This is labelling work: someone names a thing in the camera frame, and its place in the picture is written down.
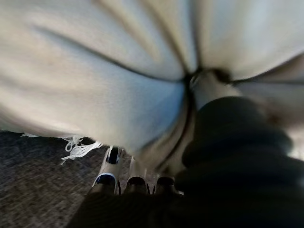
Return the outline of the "robot right hand black glove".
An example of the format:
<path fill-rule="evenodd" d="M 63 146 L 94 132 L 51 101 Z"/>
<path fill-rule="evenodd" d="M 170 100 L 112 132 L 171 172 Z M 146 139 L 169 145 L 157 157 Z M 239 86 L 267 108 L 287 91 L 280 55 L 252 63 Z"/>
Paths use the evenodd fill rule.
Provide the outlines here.
<path fill-rule="evenodd" d="M 159 179 L 153 195 L 132 184 L 117 196 L 97 184 L 68 227 L 303 227 L 304 163 L 288 155 L 291 139 L 220 75 L 203 70 L 190 81 L 197 111 L 185 169 Z"/>

